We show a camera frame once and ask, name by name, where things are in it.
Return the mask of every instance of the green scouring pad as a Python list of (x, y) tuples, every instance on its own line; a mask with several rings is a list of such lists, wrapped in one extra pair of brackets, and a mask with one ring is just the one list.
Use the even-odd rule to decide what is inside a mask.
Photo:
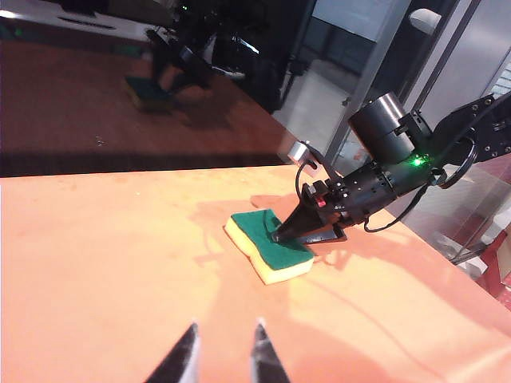
[(250, 259), (265, 284), (285, 281), (307, 273), (314, 255), (298, 240), (275, 243), (271, 233), (280, 225), (272, 210), (231, 215), (225, 231)]
[(126, 89), (137, 108), (146, 112), (168, 112), (170, 95), (149, 78), (125, 77)]

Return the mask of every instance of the black cable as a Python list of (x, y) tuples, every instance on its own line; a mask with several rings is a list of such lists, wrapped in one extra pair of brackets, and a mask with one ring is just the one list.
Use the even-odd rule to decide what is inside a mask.
[(469, 171), (470, 167), (473, 165), (477, 158), (478, 150), (475, 141), (467, 136), (463, 138), (469, 140), (472, 143), (472, 148), (470, 149), (469, 154), (463, 161), (463, 164), (461, 164), (461, 166), (458, 169), (456, 169), (456, 172), (454, 172), (454, 174), (451, 177), (449, 177), (445, 182), (438, 185), (442, 189), (448, 189), (455, 183), (457, 183)]
[(394, 226), (397, 222), (399, 222), (401, 219), (403, 219), (405, 217), (405, 215), (407, 215), (408, 213), (410, 213), (410, 211), (415, 207), (417, 206), (417, 203), (418, 201), (421, 200), (422, 196), (426, 194), (426, 190), (428, 189), (428, 187), (430, 186), (430, 183), (428, 184), (425, 184), (423, 185), (420, 189), (418, 189), (418, 192), (417, 194), (415, 195), (415, 197), (412, 199), (412, 201), (410, 202), (410, 204), (406, 207), (405, 210), (402, 211), (402, 213), (400, 215), (398, 215), (396, 217), (396, 219), (390, 223), (388, 223), (387, 225), (385, 225), (384, 227), (379, 227), (377, 229), (370, 229), (367, 225), (369, 225), (369, 217), (366, 218), (366, 220), (364, 221), (364, 230), (367, 231), (368, 233), (376, 233), (378, 231), (382, 231), (382, 230), (385, 230), (385, 229), (388, 229), (389, 227), (391, 226)]
[(300, 174), (302, 174), (303, 169), (307, 165), (310, 165), (313, 169), (317, 168), (316, 164), (314, 162), (310, 161), (310, 160), (304, 161), (303, 164), (300, 165), (300, 167), (298, 168), (298, 171), (296, 172), (296, 177), (295, 177), (296, 196), (298, 196), (298, 200), (300, 201), (300, 203), (303, 206), (308, 207), (310, 209), (319, 210), (318, 206), (316, 206), (314, 204), (311, 204), (311, 203), (308, 203), (305, 199), (303, 199), (302, 192), (300, 191)]

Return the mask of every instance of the table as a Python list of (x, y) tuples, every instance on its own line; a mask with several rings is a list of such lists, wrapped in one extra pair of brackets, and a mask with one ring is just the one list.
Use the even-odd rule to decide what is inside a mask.
[(265, 286), (222, 226), (295, 171), (1, 180), (2, 381), (140, 382), (196, 320), (200, 381), (245, 382), (259, 317), (294, 383), (511, 380), (511, 313), (402, 224)]

